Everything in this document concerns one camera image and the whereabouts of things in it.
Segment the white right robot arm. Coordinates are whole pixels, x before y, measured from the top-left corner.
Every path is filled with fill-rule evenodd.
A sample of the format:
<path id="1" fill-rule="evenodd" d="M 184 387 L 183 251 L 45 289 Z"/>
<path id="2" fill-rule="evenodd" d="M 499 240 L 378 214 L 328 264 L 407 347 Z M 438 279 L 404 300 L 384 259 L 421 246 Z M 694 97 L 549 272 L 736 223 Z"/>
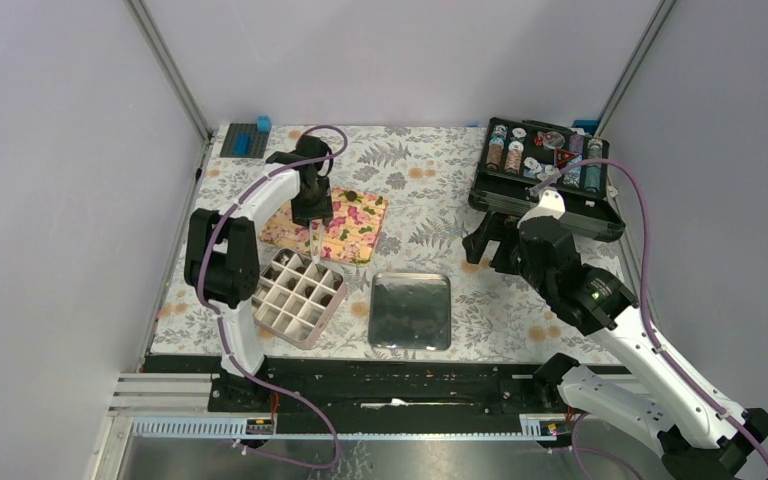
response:
<path id="1" fill-rule="evenodd" d="M 553 355 L 536 372 L 535 402 L 594 414 L 657 455 L 675 479 L 734 479 L 768 437 L 768 413 L 729 400 L 657 337 L 637 297 L 610 271 L 586 264 L 574 237 L 552 216 L 514 221 L 488 213 L 462 241 L 477 264 L 490 262 L 523 278 L 565 324 L 601 345 L 648 391 L 641 397 L 603 379 L 576 359 Z"/>

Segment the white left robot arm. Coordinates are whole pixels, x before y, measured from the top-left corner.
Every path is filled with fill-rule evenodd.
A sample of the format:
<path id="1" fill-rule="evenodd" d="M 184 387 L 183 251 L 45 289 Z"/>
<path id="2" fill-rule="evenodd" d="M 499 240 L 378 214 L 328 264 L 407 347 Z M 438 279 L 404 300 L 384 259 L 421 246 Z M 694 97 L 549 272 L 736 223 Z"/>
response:
<path id="1" fill-rule="evenodd" d="M 184 279 L 217 317 L 221 366 L 240 375 L 232 398 L 248 411 L 269 401 L 270 385 L 256 375 L 265 359 L 257 338 L 252 300 L 260 281 L 258 239 L 284 205 L 309 233 L 315 257 L 334 218 L 329 172 L 337 156 L 322 138 L 303 133 L 290 152 L 270 155 L 260 175 L 224 210 L 196 209 L 189 218 Z"/>

